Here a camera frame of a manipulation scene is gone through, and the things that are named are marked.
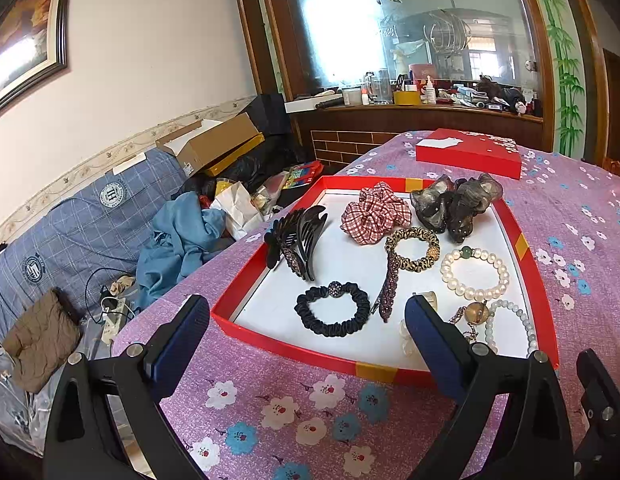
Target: pearl bracelet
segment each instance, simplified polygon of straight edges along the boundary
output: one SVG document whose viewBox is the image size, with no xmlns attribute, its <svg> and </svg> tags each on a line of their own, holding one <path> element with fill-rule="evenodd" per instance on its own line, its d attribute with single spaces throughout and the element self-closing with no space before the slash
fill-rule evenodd
<svg viewBox="0 0 620 480">
<path fill-rule="evenodd" d="M 498 271 L 498 285 L 492 288 L 488 288 L 487 290 L 483 290 L 482 288 L 474 289 L 471 286 L 467 286 L 464 283 L 459 282 L 455 278 L 452 273 L 452 264 L 455 260 L 459 258 L 469 259 L 471 256 L 478 258 L 480 260 L 487 261 L 488 264 L 494 266 L 494 268 Z M 497 300 L 503 294 L 506 293 L 507 285 L 509 285 L 509 272 L 507 272 L 507 267 L 504 265 L 503 260 L 501 258 L 496 257 L 494 253 L 488 253 L 485 249 L 475 248 L 465 246 L 461 248 L 459 251 L 455 249 L 451 253 L 447 253 L 443 257 L 443 262 L 441 263 L 441 279 L 447 283 L 447 288 L 453 290 L 457 296 L 464 296 L 466 300 L 474 300 L 474 301 L 491 301 Z"/>
<path fill-rule="evenodd" d="M 516 315 L 520 317 L 521 322 L 527 331 L 527 355 L 529 356 L 529 354 L 539 348 L 539 343 L 536 339 L 536 332 L 534 331 L 532 322 L 528 319 L 525 311 L 511 301 L 498 300 L 491 304 L 490 317 L 488 317 L 488 320 L 485 322 L 485 343 L 487 343 L 495 354 L 498 353 L 498 349 L 494 343 L 494 314 L 496 314 L 496 309 L 500 306 L 515 312 Z"/>
</svg>

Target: beige cloth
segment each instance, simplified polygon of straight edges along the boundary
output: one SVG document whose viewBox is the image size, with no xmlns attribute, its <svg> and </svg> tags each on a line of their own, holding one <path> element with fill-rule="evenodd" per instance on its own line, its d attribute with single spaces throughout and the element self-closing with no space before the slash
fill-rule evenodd
<svg viewBox="0 0 620 480">
<path fill-rule="evenodd" d="M 134 276 L 121 276 L 116 282 L 110 285 L 110 294 L 118 296 L 128 287 L 134 285 L 136 278 Z"/>
<path fill-rule="evenodd" d="M 54 371 L 74 351 L 81 333 L 49 290 L 12 326 L 4 349 L 14 360 L 12 378 L 27 392 L 37 394 Z"/>
</svg>

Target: table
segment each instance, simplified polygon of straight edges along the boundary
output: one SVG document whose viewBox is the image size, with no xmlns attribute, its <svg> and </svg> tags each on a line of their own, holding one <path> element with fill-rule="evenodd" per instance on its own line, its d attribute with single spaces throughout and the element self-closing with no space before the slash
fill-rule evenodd
<svg viewBox="0 0 620 480">
<path fill-rule="evenodd" d="M 427 131 L 400 134 L 340 174 L 453 179 L 477 172 L 416 162 Z M 620 178 L 557 153 L 520 148 L 521 180 L 497 177 L 535 254 L 558 340 L 559 381 L 577 444 L 587 428 L 576 357 L 593 348 L 620 388 Z M 146 342 L 190 294 L 212 307 L 269 224 L 235 243 L 128 323 L 113 354 Z M 495 404 L 467 473 L 487 456 Z M 174 395 L 161 402 L 212 479 L 406 478 L 449 418 L 435 390 L 371 383 L 225 336 L 213 320 Z"/>
</svg>

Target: metal bolt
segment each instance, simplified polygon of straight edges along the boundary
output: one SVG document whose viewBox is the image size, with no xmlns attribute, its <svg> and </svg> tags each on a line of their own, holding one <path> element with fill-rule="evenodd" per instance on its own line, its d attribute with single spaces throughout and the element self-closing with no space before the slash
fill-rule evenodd
<svg viewBox="0 0 620 480">
<path fill-rule="evenodd" d="M 534 358 L 539 363 L 546 363 L 548 361 L 548 355 L 543 350 L 537 350 L 534 352 Z"/>
<path fill-rule="evenodd" d="M 601 418 L 603 420 L 610 420 L 614 416 L 614 408 L 612 406 L 608 406 L 601 412 Z"/>
<path fill-rule="evenodd" d="M 129 357 L 136 357 L 139 354 L 141 354 L 141 352 L 143 351 L 144 351 L 144 346 L 139 343 L 134 343 L 130 345 L 128 348 L 126 348 L 126 354 L 128 354 Z"/>
<path fill-rule="evenodd" d="M 79 354 L 79 352 L 75 352 L 73 354 L 70 354 L 70 357 L 68 358 L 68 363 L 71 365 L 75 365 L 79 361 L 81 361 L 81 359 L 82 359 L 82 355 Z"/>
<path fill-rule="evenodd" d="M 490 353 L 490 349 L 488 348 L 487 345 L 484 345 L 483 343 L 475 343 L 472 345 L 472 351 L 480 356 L 485 356 L 488 353 Z"/>
</svg>

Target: blue gripper pad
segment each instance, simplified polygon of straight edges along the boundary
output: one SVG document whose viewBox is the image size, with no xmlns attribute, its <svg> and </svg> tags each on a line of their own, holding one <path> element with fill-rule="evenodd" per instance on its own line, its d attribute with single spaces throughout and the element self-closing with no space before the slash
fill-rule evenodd
<svg viewBox="0 0 620 480">
<path fill-rule="evenodd" d="M 154 332 L 144 358 L 144 372 L 150 380 L 154 402 L 174 393 L 209 323 L 207 300 L 194 294 L 172 321 Z"/>
<path fill-rule="evenodd" d="M 423 296 L 412 296 L 405 304 L 405 325 L 439 391 L 461 405 L 468 386 L 465 378 L 472 366 L 463 334 L 443 322 Z"/>
</svg>

